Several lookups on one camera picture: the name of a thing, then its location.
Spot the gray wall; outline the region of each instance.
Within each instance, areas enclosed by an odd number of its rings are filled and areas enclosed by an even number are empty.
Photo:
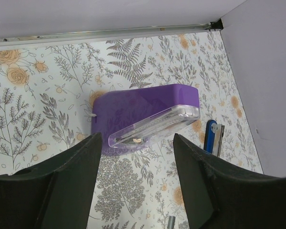
[[[0,0],[0,38],[216,21],[245,0]]]
[[[248,0],[222,20],[264,173],[286,176],[286,0]]]

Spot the gray pen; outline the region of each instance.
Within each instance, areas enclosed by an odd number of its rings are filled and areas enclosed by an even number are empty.
[[[170,217],[168,218],[167,229],[174,229],[175,220],[176,220],[176,217],[175,217],[175,216],[170,216]]]

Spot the clear plastic lid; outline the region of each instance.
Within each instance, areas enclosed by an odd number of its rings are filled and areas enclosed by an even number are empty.
[[[177,105],[110,135],[108,143],[114,148],[148,148],[199,118],[198,107]]]

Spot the floral tablecloth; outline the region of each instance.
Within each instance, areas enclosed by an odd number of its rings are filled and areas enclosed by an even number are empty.
[[[90,134],[94,100],[113,90],[182,83],[198,88],[201,119],[180,133],[203,146],[225,125],[221,157],[262,173],[220,32],[0,52],[0,174],[13,174]],[[188,228],[172,139],[102,156],[88,228]]]

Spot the purple container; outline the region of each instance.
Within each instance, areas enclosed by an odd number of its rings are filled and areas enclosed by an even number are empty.
[[[171,84],[108,92],[93,105],[92,133],[102,134],[102,153],[147,148],[200,117],[198,90]]]

